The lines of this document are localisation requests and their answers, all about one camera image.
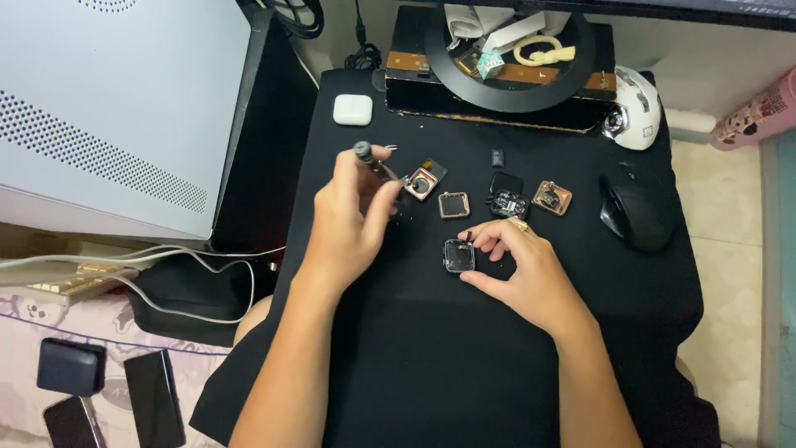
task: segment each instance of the black desk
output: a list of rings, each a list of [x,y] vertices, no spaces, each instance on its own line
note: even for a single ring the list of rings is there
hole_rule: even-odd
[[[334,98],[371,96],[373,122],[342,127]],[[528,222],[549,239],[575,287],[597,316],[616,374],[645,446],[713,446],[716,414],[693,398],[677,373],[677,345],[702,317],[699,277],[685,219],[666,251],[627,249],[599,220],[598,175],[606,163],[652,167],[673,195],[669,133],[652,149],[628,151],[598,132],[576,135],[399,116],[384,107],[370,72],[323,74],[298,182],[287,253],[268,318],[238,345],[205,386],[191,425],[227,442],[267,354],[311,226],[313,196],[330,179],[334,157],[358,140],[395,144],[388,165],[412,173],[431,157],[450,170],[433,197],[408,197],[411,216],[391,223],[373,267],[341,301],[335,320],[327,446],[554,446],[558,443],[557,362],[552,340],[500,302],[442,267],[445,239],[491,219],[483,199],[494,169],[490,149],[506,153],[505,171],[533,195],[542,180],[572,191],[564,217],[532,208]],[[436,195],[465,191],[471,216],[443,221]],[[479,269],[508,277],[513,262]]]

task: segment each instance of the person's left hand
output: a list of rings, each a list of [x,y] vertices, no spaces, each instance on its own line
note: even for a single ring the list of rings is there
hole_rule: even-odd
[[[384,147],[372,149],[374,159],[390,156]],[[353,149],[341,152],[334,177],[315,195],[310,242],[296,277],[306,274],[302,279],[314,279],[339,297],[376,258],[401,187],[397,181],[382,185]]]

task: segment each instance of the white mouse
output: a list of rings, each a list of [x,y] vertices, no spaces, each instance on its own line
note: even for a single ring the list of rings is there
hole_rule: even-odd
[[[603,122],[603,134],[627,149],[652,146],[661,127],[657,89],[639,72],[616,66],[617,108]]]

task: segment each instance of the black mouse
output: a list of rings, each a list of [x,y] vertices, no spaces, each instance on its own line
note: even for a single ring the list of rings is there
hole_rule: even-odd
[[[674,233],[674,204],[661,180],[635,163],[620,162],[599,176],[600,219],[642,252],[663,249]]]

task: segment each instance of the gold ring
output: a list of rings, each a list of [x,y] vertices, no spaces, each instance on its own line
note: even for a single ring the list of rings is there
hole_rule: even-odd
[[[514,224],[520,230],[520,232],[527,232],[528,229],[530,229],[530,226],[527,222],[519,219],[516,216],[509,218],[509,221],[511,221],[511,223]]]

